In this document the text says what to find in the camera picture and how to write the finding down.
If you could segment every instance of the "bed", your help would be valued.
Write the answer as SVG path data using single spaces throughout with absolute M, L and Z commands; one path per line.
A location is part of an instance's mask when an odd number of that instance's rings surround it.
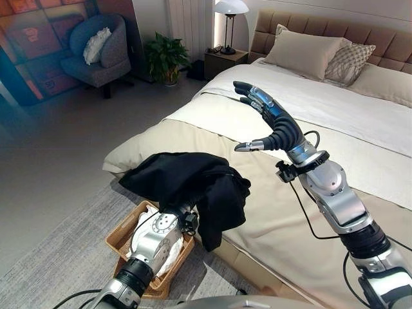
M 375 45 L 369 65 L 401 71 L 408 85 L 412 73 L 410 33 L 262 10 L 249 53 L 250 64 L 220 73 L 184 107 L 118 146 L 105 158 L 103 170 L 121 178 L 148 156 L 160 152 L 198 151 L 226 158 L 252 187 L 245 206 L 247 221 L 224 233 L 225 242 L 219 251 L 222 257 L 260 289 L 269 288 L 276 295 L 295 298 L 285 292 L 293 291 L 301 299 L 326 308 L 364 308 L 343 281 L 346 251 L 341 241 L 315 239 L 290 186 L 275 175 L 275 164 L 288 161 L 286 154 L 234 152 L 238 142 L 271 132 L 258 113 L 239 102 L 232 82 L 240 80 L 260 87 L 283 105 L 303 132 L 317 130 L 321 135 L 318 149 L 327 150 L 330 159 L 344 167 L 349 185 L 378 224 L 388 235 L 412 246 L 409 101 L 359 94 L 350 87 L 315 81 L 301 72 L 265 62 L 274 48 L 278 24 L 291 32 Z M 402 86 L 401 92 L 408 98 L 410 87 Z M 294 184 L 316 233 L 334 235 L 300 183 Z M 411 261 L 409 253 L 400 251 Z M 350 282 L 361 294 L 358 276 L 355 267 L 348 265 Z

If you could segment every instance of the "wicker basket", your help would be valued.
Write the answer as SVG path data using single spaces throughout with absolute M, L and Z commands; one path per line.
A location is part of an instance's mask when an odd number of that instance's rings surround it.
M 139 215 L 142 212 L 147 211 L 146 206 L 148 205 L 155 207 L 150 202 L 143 201 L 138 207 L 133 209 L 133 211 L 130 212 L 130 214 L 127 215 L 127 217 L 106 238 L 106 243 L 108 246 L 120 256 L 115 268 L 115 275 L 117 275 L 118 271 L 127 261 L 126 254 L 129 252 L 131 236 L 133 235 L 133 231 L 138 223 Z M 176 275 L 180 266 L 183 264 L 193 247 L 193 237 L 185 234 L 183 236 L 183 248 L 172 268 L 161 277 L 155 277 L 150 282 L 149 287 L 146 289 L 145 294 L 143 294 L 142 297 L 150 299 L 166 299 L 169 295 L 169 289 L 174 275 Z

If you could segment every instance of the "checkered pillow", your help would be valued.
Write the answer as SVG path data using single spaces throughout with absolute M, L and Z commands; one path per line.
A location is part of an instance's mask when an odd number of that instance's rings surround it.
M 375 48 L 375 45 L 361 44 L 341 48 L 328 63 L 324 77 L 337 81 L 342 86 L 353 84 Z

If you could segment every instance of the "floor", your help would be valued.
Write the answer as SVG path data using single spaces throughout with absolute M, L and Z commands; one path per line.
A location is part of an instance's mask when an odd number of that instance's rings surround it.
M 104 157 L 190 101 L 205 82 L 167 88 L 134 80 L 113 98 L 76 88 L 46 102 L 0 97 L 0 277 L 113 178 Z

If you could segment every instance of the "table lamp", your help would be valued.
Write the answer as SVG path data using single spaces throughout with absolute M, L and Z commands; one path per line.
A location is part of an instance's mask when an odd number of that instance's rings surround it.
M 249 8 L 242 0 L 221 0 L 218 3 L 216 3 L 214 11 L 226 15 L 225 45 L 220 50 L 220 52 L 226 55 L 232 55 L 236 53 L 236 50 L 232 48 L 234 17 L 236 16 L 236 14 L 243 14 L 249 12 Z M 228 19 L 232 19 L 232 35 L 230 38 L 230 45 L 227 44 Z

